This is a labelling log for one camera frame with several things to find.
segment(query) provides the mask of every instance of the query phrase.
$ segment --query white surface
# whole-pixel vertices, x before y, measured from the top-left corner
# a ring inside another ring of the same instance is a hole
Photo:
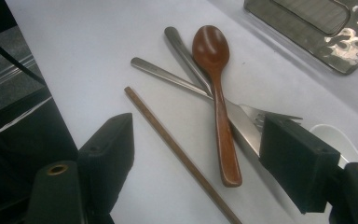
[[[135,163],[112,211],[116,223],[227,223],[124,93],[131,86],[243,223],[327,223],[299,214],[251,152],[237,147],[243,184],[220,181],[210,103],[132,68],[143,58],[187,80],[163,34],[191,49],[205,24],[225,34],[223,90],[234,103],[329,123],[358,148],[358,70],[341,77],[245,13],[243,2],[7,0],[78,147],[109,118],[133,113]]]
[[[358,162],[358,150],[351,139],[338,128],[328,124],[318,124],[313,126],[310,132],[341,153],[338,163],[341,168],[349,162]]]

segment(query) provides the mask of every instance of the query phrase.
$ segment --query spoon bowl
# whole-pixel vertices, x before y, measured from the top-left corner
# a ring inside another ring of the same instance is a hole
[[[194,36],[193,57],[212,84],[216,119],[216,141],[220,173],[226,187],[242,184],[241,170],[235,153],[222,91],[221,75],[228,63],[229,48],[222,32],[214,26],[202,26]]]

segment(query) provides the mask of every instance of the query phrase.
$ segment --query wooden chopstick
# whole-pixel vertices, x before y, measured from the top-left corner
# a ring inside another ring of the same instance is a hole
[[[173,153],[179,158],[187,170],[197,179],[199,184],[203,187],[206,193],[210,196],[220,211],[226,216],[231,223],[241,223],[241,221],[235,216],[234,212],[228,207],[226,202],[220,197],[212,185],[206,180],[202,173],[197,169],[193,162],[188,158],[185,152],[176,144],[173,138],[168,134],[164,127],[158,122],[156,117],[150,112],[147,106],[137,96],[137,94],[130,88],[126,87],[124,91],[128,94],[132,102],[138,107],[145,118],[156,129],[159,135],[170,146]]]

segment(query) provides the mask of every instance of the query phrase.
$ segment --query knife blade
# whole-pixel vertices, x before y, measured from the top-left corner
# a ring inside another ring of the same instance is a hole
[[[176,75],[165,71],[162,68],[159,68],[152,63],[149,63],[140,58],[133,58],[131,60],[131,65],[146,72],[147,74],[151,74],[157,77],[161,77],[165,80],[173,82],[182,87],[186,87],[191,89],[192,91],[212,100],[213,98],[209,96],[204,90],[199,87],[194,86],[193,84],[177,77]],[[229,100],[226,99],[226,108],[228,119],[230,120],[232,126],[234,127],[235,135],[238,136],[240,141],[237,141],[239,144],[242,142],[246,143],[248,147],[250,147],[253,152],[259,157],[260,151],[260,142],[261,142],[261,134],[254,126],[252,121],[243,111],[243,109],[239,105],[235,105]]]

